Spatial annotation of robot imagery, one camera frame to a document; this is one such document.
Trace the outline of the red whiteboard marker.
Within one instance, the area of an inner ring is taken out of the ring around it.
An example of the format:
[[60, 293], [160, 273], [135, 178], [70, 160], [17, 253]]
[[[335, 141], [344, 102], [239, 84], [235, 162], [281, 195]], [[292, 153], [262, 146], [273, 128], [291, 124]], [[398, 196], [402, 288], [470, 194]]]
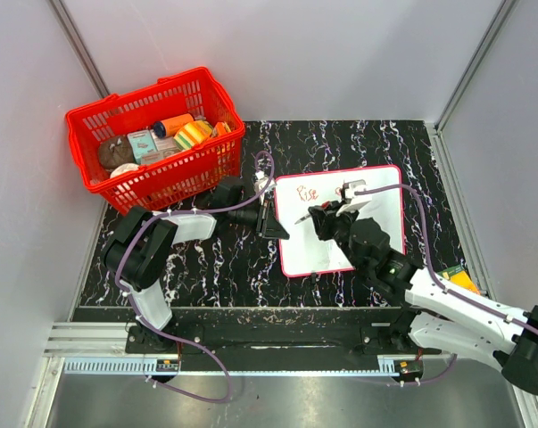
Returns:
[[302, 223], [303, 221], [305, 221], [305, 220], [307, 220], [307, 219], [309, 219], [309, 218], [311, 218], [311, 214], [310, 214], [310, 213], [309, 213], [309, 214], [305, 214], [305, 215], [303, 215], [302, 217], [300, 217], [298, 220], [296, 220], [296, 221], [294, 222], [294, 224], [295, 224], [295, 225], [298, 225], [298, 224]]

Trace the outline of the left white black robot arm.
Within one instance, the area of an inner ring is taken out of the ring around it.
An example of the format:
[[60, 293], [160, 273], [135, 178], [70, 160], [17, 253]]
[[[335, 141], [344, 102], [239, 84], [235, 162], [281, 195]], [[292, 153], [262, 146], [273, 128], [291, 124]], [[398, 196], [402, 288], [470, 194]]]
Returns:
[[148, 327], [145, 342], [155, 351], [171, 350], [177, 339], [170, 326], [173, 314], [160, 284], [172, 247], [208, 240], [231, 225], [248, 226], [262, 238], [287, 240], [289, 234], [265, 195], [275, 187], [275, 179], [258, 172], [255, 194], [245, 199], [243, 180], [224, 177], [205, 198], [202, 210], [150, 211], [135, 206], [121, 220], [103, 249], [102, 262], [133, 301], [138, 323]]

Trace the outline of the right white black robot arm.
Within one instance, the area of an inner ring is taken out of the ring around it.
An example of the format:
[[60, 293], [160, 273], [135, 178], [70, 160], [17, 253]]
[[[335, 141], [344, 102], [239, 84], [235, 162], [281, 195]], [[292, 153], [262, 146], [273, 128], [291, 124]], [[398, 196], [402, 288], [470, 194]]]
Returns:
[[538, 396], [538, 305], [511, 307], [453, 284], [395, 250], [373, 218], [359, 218], [342, 202], [311, 206], [308, 214], [318, 239], [334, 242], [358, 279], [402, 308], [388, 333], [394, 350], [473, 359]]

